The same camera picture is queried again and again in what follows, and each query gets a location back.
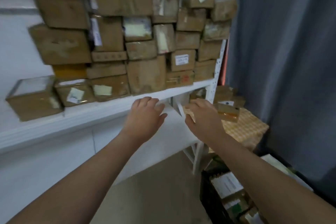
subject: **hand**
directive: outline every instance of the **hand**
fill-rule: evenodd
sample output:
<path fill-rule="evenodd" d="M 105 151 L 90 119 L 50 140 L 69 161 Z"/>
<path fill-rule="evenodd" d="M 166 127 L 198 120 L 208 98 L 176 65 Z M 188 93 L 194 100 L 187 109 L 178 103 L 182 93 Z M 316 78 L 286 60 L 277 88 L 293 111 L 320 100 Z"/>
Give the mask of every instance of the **hand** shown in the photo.
<path fill-rule="evenodd" d="M 190 109 L 195 116 L 194 122 L 187 114 L 185 123 L 199 140 L 211 145 L 212 141 L 226 135 L 216 108 L 208 100 L 199 98 L 191 100 L 190 104 L 185 107 Z"/>
<path fill-rule="evenodd" d="M 155 106 L 158 101 L 151 97 L 137 99 L 120 133 L 136 140 L 140 145 L 152 138 L 167 117 L 166 113 L 161 114 L 164 104 Z"/>

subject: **gray curtain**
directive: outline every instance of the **gray curtain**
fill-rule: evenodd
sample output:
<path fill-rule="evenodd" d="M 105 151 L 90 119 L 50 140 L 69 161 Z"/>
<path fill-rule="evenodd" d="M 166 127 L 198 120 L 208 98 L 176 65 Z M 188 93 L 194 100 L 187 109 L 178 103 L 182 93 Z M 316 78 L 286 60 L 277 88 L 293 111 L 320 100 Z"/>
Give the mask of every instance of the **gray curtain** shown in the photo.
<path fill-rule="evenodd" d="M 266 145 L 336 201 L 336 0 L 238 0 L 226 84 Z"/>

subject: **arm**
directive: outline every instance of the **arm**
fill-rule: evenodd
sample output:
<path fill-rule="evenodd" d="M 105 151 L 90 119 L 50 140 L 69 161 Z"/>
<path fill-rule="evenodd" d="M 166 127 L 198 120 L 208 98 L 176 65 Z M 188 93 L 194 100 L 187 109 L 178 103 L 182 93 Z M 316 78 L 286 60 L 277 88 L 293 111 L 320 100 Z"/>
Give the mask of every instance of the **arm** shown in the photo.
<path fill-rule="evenodd" d="M 89 223 L 132 154 L 163 124 L 158 99 L 136 100 L 124 128 L 99 153 L 39 196 L 8 224 Z"/>
<path fill-rule="evenodd" d="M 335 208 L 226 134 L 210 102 L 192 100 L 186 108 L 196 120 L 187 115 L 190 130 L 222 158 L 270 224 L 336 223 Z"/>

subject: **floor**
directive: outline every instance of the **floor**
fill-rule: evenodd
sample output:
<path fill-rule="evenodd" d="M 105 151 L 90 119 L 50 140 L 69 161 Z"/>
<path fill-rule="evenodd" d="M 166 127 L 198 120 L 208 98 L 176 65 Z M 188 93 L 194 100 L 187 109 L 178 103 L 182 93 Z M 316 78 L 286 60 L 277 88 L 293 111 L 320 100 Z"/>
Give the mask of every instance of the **floor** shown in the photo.
<path fill-rule="evenodd" d="M 183 152 L 112 186 L 91 224 L 211 224 Z"/>

